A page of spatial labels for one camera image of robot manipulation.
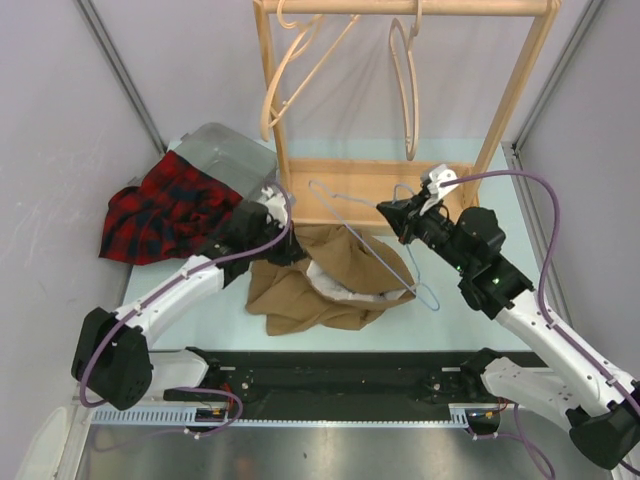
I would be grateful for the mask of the light blue wire hanger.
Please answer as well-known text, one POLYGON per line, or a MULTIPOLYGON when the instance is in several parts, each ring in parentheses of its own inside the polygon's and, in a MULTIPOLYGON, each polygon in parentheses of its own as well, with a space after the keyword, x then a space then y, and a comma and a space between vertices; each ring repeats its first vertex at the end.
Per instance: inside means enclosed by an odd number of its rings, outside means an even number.
POLYGON ((326 184, 322 183, 319 180, 309 180, 308 189, 310 193, 339 221, 339 223, 344 226, 348 230, 348 232, 351 233, 366 248, 366 250, 371 253, 373 257, 378 260, 384 266, 384 268, 400 282, 400 284, 407 292, 411 293, 416 300, 418 300, 432 312, 438 312, 441 310, 441 302, 433 289, 422 280, 422 271, 409 246, 406 246, 405 250, 409 255, 409 259, 416 273, 416 279, 413 285, 410 285, 407 281, 405 281, 401 277, 401 275, 394 268, 392 268, 391 265, 386 262, 382 258, 382 256, 379 255, 376 250, 364 239, 364 236, 362 234, 356 232, 355 228, 350 225, 346 218, 331 205, 331 203, 327 200, 327 197, 331 199, 341 199, 347 202, 362 204, 372 209, 376 209, 376 203, 364 198, 353 197, 347 194, 334 192, 326 184))

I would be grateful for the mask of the brown skirt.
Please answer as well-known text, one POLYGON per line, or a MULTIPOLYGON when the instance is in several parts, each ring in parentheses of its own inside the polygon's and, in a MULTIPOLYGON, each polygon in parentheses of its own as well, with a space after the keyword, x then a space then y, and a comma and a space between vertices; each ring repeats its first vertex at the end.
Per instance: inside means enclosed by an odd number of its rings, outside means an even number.
MULTIPOLYGON (((415 280, 402 258, 367 232, 356 231, 410 285, 415 280)), ((400 282, 340 225, 296 229, 307 256, 290 266, 266 261, 251 267, 245 309, 266 317, 270 336, 315 326, 361 330, 387 310, 414 300, 400 282)))

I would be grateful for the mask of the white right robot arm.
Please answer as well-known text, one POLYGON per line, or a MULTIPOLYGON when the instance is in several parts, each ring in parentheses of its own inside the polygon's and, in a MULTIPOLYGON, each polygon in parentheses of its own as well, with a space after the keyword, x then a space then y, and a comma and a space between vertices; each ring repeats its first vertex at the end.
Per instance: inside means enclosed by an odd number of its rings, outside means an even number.
POLYGON ((569 434, 580 453, 613 470, 639 443, 639 382, 599 354, 544 302, 541 290, 501 253, 506 239, 494 211, 471 207, 457 221, 405 203, 393 228, 400 242, 422 241, 460 275, 467 305, 527 344, 553 371, 528 373, 489 350, 463 373, 473 401, 506 397, 569 434))

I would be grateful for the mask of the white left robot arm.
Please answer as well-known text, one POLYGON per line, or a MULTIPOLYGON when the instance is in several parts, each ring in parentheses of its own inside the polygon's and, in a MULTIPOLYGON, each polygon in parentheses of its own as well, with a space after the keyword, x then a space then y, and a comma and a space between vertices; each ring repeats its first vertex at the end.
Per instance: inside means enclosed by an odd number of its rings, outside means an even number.
POLYGON ((214 397, 220 374, 192 347, 156 354, 159 338, 196 303, 250 279, 245 309, 283 336, 316 326, 359 330, 419 296, 419 270, 346 223, 295 227, 289 196, 265 188, 239 203, 202 249, 139 299, 95 308, 82 325, 71 372, 82 404, 134 407, 149 395, 186 390, 214 397))

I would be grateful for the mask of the right wooden hanger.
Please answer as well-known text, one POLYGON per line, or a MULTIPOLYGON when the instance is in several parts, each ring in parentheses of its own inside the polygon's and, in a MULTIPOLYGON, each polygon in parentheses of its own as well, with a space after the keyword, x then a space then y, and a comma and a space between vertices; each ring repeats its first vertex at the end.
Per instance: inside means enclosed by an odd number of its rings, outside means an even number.
POLYGON ((388 35, 389 51, 402 108, 405 157, 409 162, 415 159, 419 143, 419 88, 413 56, 413 44, 421 29, 422 16, 422 2, 416 1, 415 19, 411 26, 406 28, 399 18, 394 18, 388 35))

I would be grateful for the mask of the grey plastic bin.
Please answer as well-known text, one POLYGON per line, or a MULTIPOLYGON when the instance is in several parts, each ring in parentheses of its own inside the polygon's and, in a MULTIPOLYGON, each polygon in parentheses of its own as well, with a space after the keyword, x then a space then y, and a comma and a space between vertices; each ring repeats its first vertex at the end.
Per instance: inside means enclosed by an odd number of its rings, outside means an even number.
POLYGON ((266 181, 277 179, 274 151, 220 123, 186 134, 174 151, 243 198, 255 200, 266 181))

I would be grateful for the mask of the red plaid cloth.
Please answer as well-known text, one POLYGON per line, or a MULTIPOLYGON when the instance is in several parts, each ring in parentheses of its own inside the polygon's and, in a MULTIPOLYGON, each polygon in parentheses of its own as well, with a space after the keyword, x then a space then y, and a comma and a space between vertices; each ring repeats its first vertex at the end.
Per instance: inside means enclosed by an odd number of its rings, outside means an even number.
POLYGON ((187 258, 242 200, 234 189, 170 150, 138 186, 109 200, 99 256, 130 265, 187 258))

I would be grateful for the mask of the wooden clothes rack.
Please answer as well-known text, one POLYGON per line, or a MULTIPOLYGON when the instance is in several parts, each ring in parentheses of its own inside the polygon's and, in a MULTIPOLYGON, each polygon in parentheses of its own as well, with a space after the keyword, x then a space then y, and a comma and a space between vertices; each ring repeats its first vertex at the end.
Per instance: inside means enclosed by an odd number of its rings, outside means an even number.
MULTIPOLYGON (((416 1, 256 1, 253 10, 266 95, 260 115, 260 134, 275 141, 278 166, 288 187, 298 200, 293 219, 299 224, 330 224, 334 218, 308 189, 309 180, 319 180, 337 193, 361 196, 374 203, 390 198, 396 184, 415 187, 426 164, 411 162, 293 158, 288 153, 284 118, 294 102, 317 75, 356 23, 365 15, 399 18, 406 28, 415 19, 416 1), (287 99, 279 86, 286 69, 314 42, 324 20, 346 15, 342 32, 311 68, 287 99)), ((458 175, 488 170, 498 150, 512 114, 518 105, 547 35, 560 9, 558 1, 421 1, 426 16, 522 17, 532 21, 526 40, 506 84, 482 147, 473 163, 455 163, 458 175)))

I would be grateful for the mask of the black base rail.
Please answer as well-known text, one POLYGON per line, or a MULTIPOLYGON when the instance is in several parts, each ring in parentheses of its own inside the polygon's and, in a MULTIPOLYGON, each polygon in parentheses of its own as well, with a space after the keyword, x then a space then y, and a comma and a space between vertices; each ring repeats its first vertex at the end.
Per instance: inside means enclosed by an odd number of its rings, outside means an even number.
POLYGON ((166 401, 212 404, 234 394, 245 420, 421 422, 443 420, 453 404, 507 407, 481 385, 475 368, 487 350, 444 352, 205 351, 210 370, 190 393, 166 401))

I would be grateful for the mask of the grey aluminium frame post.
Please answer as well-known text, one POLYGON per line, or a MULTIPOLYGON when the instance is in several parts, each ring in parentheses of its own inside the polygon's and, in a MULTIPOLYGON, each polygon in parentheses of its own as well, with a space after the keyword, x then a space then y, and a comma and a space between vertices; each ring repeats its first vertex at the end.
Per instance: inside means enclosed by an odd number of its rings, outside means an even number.
MULTIPOLYGON (((543 115, 551 105, 554 95, 580 51, 582 43, 605 5, 603 1, 576 1, 574 4, 580 10, 574 15, 571 29, 563 35, 562 48, 554 57, 554 63, 549 68, 535 101, 522 121, 514 140, 502 143, 507 166, 516 171, 526 169, 524 148, 530 142, 533 131, 541 124, 543 115)), ((536 192, 542 191, 544 187, 534 180, 524 177, 515 177, 513 184, 536 261, 536 268, 538 271, 542 271, 551 241, 551 233, 546 228, 553 225, 551 221, 547 222, 543 219, 542 201, 536 198, 536 192)))

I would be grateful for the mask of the left aluminium frame post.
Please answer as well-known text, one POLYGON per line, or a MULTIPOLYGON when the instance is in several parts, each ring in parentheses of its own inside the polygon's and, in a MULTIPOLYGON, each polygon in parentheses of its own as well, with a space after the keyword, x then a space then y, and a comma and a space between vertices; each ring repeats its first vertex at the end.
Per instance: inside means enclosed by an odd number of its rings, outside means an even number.
POLYGON ((94 39, 106 64, 112 72, 125 99, 130 105, 144 133, 153 145, 154 149, 162 154, 167 150, 167 144, 163 140, 155 121, 153 120, 146 103, 137 88, 128 67, 126 66, 112 35, 107 28, 95 3, 91 0, 74 0, 74 6, 78 10, 90 35, 94 39))

